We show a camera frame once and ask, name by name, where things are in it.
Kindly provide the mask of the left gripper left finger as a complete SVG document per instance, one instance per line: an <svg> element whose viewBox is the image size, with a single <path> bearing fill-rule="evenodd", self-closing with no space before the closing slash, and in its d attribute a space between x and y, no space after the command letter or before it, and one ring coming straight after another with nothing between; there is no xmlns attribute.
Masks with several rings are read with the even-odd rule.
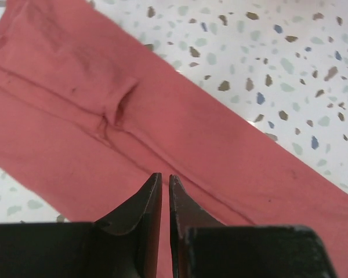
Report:
<svg viewBox="0 0 348 278"><path fill-rule="evenodd" d="M0 224L0 277L155 277L162 176L95 222Z"/></svg>

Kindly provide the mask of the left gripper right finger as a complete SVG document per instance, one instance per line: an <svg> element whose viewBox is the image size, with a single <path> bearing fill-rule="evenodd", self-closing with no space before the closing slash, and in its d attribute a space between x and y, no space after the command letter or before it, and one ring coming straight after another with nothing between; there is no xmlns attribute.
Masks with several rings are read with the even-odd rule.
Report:
<svg viewBox="0 0 348 278"><path fill-rule="evenodd" d="M169 177L174 277L336 277L322 240L306 226L226 226Z"/></svg>

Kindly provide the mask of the pink t shirt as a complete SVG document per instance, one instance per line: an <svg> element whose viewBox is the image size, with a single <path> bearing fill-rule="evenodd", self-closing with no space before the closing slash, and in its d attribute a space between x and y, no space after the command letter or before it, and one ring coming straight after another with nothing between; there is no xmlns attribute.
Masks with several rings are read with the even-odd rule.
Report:
<svg viewBox="0 0 348 278"><path fill-rule="evenodd" d="M348 277L348 1L0 1L0 223L94 221L153 172Z"/></svg>

